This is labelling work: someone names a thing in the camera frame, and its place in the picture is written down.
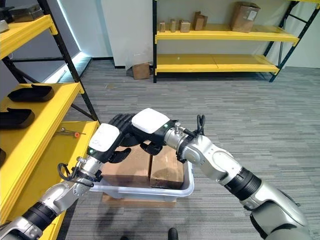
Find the silver metal arm segment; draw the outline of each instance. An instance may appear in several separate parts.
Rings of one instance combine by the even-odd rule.
[[[184,130],[177,122],[166,132],[165,144],[234,194],[251,211],[251,222],[263,239],[311,240],[307,219],[292,199],[242,167],[206,136],[190,138]]]

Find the gray carpet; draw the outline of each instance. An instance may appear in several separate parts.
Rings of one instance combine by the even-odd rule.
[[[320,69],[287,67],[274,83],[264,77],[269,76],[227,73],[153,84],[100,60],[92,61],[82,79],[102,122],[151,107],[194,129],[196,115],[205,114],[206,135],[299,202],[313,239],[320,240]],[[76,104],[84,106],[80,98]],[[66,116],[85,119],[73,109]],[[235,197],[198,169],[194,176],[193,194],[172,209],[108,207],[102,193],[89,192],[72,218],[67,214],[58,239],[166,240],[171,227],[181,240],[260,239]]]

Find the yellow shelf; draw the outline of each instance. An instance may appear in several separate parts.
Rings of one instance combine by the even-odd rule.
[[[0,105],[1,112],[7,108],[31,109],[35,115],[33,123],[27,128],[0,130],[0,147],[6,152],[5,162],[0,168],[1,223],[7,219],[77,94],[84,92],[80,83],[46,85],[54,90],[54,97],[47,102],[13,102],[5,97]],[[16,89],[29,86],[20,84]]]
[[[52,35],[58,34],[50,15],[44,15],[34,21],[13,22],[8,25],[9,30],[0,33],[1,59],[47,29],[50,29]]]
[[[158,54],[157,73],[271,72],[279,69],[263,55]]]
[[[75,138],[72,135],[55,134],[52,137],[18,196],[8,220],[12,221],[17,216],[25,213],[48,188],[62,181],[57,172],[58,163],[68,163],[71,169],[76,164],[77,157],[84,157],[89,140],[98,126],[99,123],[97,121],[70,121],[62,122],[59,125],[59,129],[64,127],[68,130],[85,133],[85,135],[81,134],[79,138]],[[59,215],[52,222],[44,231],[43,236],[40,238],[41,240],[55,240],[57,238],[64,215],[65,213]]]
[[[190,32],[157,32],[155,41],[158,40],[247,40],[247,41],[273,41],[273,42],[293,42],[297,44],[299,38],[287,33],[277,26],[253,26],[251,32],[231,31],[226,24],[207,24],[204,30]]]

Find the wooden block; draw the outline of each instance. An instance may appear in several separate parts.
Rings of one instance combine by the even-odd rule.
[[[194,27],[193,29],[195,31],[201,31],[204,27],[204,23],[205,23],[205,16],[202,15],[198,15],[195,19],[195,23],[194,23]]]
[[[124,149],[126,147],[120,146],[116,150]],[[113,186],[148,188],[150,187],[150,164],[150,155],[137,145],[131,147],[131,153],[122,162],[105,163],[101,169],[101,175]]]
[[[208,21],[208,16],[202,15],[201,11],[196,11],[194,13],[192,27],[195,31],[201,31],[206,27],[207,21]]]
[[[190,32],[190,22],[188,20],[180,20],[179,28],[181,33]]]
[[[166,23],[164,21],[160,22],[160,33],[164,33],[166,31]]]
[[[149,63],[141,63],[132,66],[133,78],[135,80],[148,79],[150,77]]]
[[[153,156],[150,185],[154,188],[180,189],[184,183],[184,166],[177,160],[176,151],[164,146],[162,151]]]
[[[176,20],[175,19],[171,19],[171,24],[170,24],[170,31],[172,33],[176,32]]]
[[[145,199],[129,199],[129,198],[113,198],[107,194],[102,195],[102,202],[110,207],[127,207],[127,208],[173,208],[177,201],[155,201],[155,200],[145,200]]]

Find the black cable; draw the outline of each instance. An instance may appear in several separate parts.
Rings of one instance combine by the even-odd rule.
[[[75,171],[75,170],[76,170],[76,169],[78,170],[79,168],[76,167],[75,170],[72,172],[72,175],[69,176],[69,175],[70,175],[70,172],[69,172],[67,166],[68,166],[68,164],[65,164],[65,163],[59,163],[59,164],[58,164],[57,168],[58,168],[58,173],[59,173],[60,178],[62,178],[62,179],[65,180],[65,181],[73,182],[73,183],[76,183],[76,184],[82,184],[82,185],[85,185],[85,186],[90,187],[90,188],[92,188],[92,187],[94,186],[93,183],[89,185],[89,184],[86,184],[86,183],[84,183],[84,182],[74,180],[74,178],[75,178],[76,175],[77,175],[77,171]],[[67,176],[65,176],[65,175],[61,172],[61,168],[62,168],[62,167],[64,167],[65,172],[67,173]]]
[[[194,131],[190,131],[188,129],[184,129],[183,132],[195,138],[198,135],[205,135],[205,123],[206,123],[206,116],[205,115],[197,115],[196,116],[196,125],[197,128]]]

